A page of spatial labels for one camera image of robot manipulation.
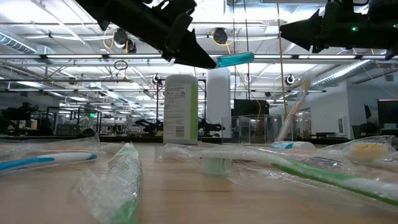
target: white bottle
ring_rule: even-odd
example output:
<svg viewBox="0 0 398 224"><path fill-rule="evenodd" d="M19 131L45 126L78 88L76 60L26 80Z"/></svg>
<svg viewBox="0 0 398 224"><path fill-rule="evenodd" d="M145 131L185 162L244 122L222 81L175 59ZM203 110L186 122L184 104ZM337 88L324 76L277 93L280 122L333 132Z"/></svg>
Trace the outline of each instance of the white bottle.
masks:
<svg viewBox="0 0 398 224"><path fill-rule="evenodd" d="M197 144L198 79L169 75L164 95L163 143Z"/></svg>

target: computer monitor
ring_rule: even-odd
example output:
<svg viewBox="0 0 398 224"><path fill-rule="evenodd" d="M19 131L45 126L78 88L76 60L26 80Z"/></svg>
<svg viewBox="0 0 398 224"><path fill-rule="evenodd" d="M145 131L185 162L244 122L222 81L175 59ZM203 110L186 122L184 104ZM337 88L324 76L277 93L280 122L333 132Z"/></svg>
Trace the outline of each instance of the computer monitor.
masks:
<svg viewBox="0 0 398 224"><path fill-rule="evenodd" d="M398 123L398 100L380 100L377 102L379 124Z"/></svg>
<svg viewBox="0 0 398 224"><path fill-rule="evenodd" d="M234 109L232 116L246 116L246 115L258 115L259 114L259 103L261 106L261 115L269 114L269 103L266 100L234 100Z"/></svg>

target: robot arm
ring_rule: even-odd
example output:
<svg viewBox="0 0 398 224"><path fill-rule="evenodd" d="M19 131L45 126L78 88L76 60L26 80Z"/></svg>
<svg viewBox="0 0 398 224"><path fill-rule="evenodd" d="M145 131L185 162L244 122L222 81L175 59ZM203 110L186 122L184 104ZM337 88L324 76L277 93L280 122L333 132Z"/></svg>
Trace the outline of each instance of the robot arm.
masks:
<svg viewBox="0 0 398 224"><path fill-rule="evenodd" d="M195 30L187 28L194 0L165 0L149 8L151 0L76 0L102 30L112 22L162 52L168 61L201 68L215 68L215 61L199 46Z"/></svg>

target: bottle label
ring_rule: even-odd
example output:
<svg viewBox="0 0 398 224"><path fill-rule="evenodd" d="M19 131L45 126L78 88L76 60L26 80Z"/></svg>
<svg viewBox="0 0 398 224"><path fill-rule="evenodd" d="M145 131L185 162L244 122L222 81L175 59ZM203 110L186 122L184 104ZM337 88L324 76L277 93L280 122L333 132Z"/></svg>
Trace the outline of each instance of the bottle label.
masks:
<svg viewBox="0 0 398 224"><path fill-rule="evenodd" d="M166 139L197 138L198 95L192 84L166 84L163 136Z"/></svg>

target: green label stripe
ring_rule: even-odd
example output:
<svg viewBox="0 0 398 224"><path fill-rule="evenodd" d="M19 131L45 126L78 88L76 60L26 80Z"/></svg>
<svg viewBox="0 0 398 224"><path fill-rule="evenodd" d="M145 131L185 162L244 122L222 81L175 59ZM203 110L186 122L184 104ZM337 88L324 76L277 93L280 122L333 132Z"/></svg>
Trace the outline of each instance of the green label stripe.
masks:
<svg viewBox="0 0 398 224"><path fill-rule="evenodd" d="M191 130L190 139L198 139L198 85L191 86Z"/></svg>

